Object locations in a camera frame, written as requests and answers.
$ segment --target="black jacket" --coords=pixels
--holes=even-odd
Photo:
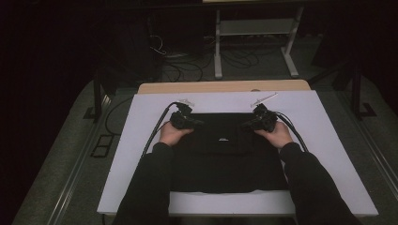
[[[329,173],[311,153],[291,142],[280,152],[299,225],[360,224],[341,198]],[[173,150],[158,142],[139,162],[114,225],[168,224]]]

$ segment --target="wire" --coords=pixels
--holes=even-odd
[[[125,100],[119,102],[119,103],[118,103],[116,106],[114,106],[114,107],[108,112],[108,114],[106,115],[106,118],[105,118],[105,129],[106,129],[106,131],[108,131],[108,133],[113,134],[113,135],[115,135],[115,136],[120,136],[120,135],[122,135],[121,133],[116,133],[116,132],[111,131],[111,130],[109,129],[108,122],[109,122],[109,117],[111,116],[112,112],[113,112],[115,109],[117,109],[118,107],[120,107],[123,103],[125,103],[125,102],[127,102],[127,101],[129,101],[129,100],[132,100],[132,97],[129,97],[129,98],[127,98],[127,99],[125,99]]]
[[[301,147],[304,150],[304,152],[309,152],[308,148],[307,148],[307,145],[305,145],[305,142],[302,140],[301,136],[296,131],[296,128],[293,126],[292,121],[283,113],[280,113],[280,112],[275,112],[275,113],[278,116],[278,118],[280,118],[292,130],[292,132],[296,135],[296,137],[298,138],[298,141],[300,142]]]
[[[158,120],[158,123],[155,125],[155,127],[152,130],[152,133],[149,136],[148,141],[146,142],[143,154],[141,155],[141,158],[146,154],[149,145],[152,143],[153,138],[155,137],[155,135],[158,133],[159,130],[159,126],[161,125],[161,122],[164,119],[164,116],[166,116],[166,114],[169,112],[170,107],[172,107],[173,105],[177,104],[177,102],[172,102],[169,106],[166,107],[166,109],[164,109],[163,113],[161,114],[161,117]]]

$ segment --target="white table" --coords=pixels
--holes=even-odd
[[[194,102],[193,113],[250,113],[250,104],[274,92],[176,93],[136,95],[131,103],[115,159],[102,193],[98,212],[115,214],[140,159],[145,143],[164,108],[178,99]],[[334,179],[351,212],[357,217],[377,211],[349,160],[315,91],[281,91],[266,102],[286,114]],[[172,108],[166,119],[170,118]],[[152,145],[159,139],[156,136]],[[241,194],[179,193],[170,195],[171,216],[292,216],[295,207],[288,191]]]

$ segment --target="person's right hand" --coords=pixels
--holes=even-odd
[[[272,132],[259,129],[255,130],[254,133],[265,137],[276,148],[283,148],[287,143],[293,142],[287,125],[279,121],[276,122],[275,128]]]

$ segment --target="black fabric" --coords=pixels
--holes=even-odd
[[[278,151],[240,125],[252,113],[197,113],[205,122],[173,147],[171,190],[243,193],[287,189]]]

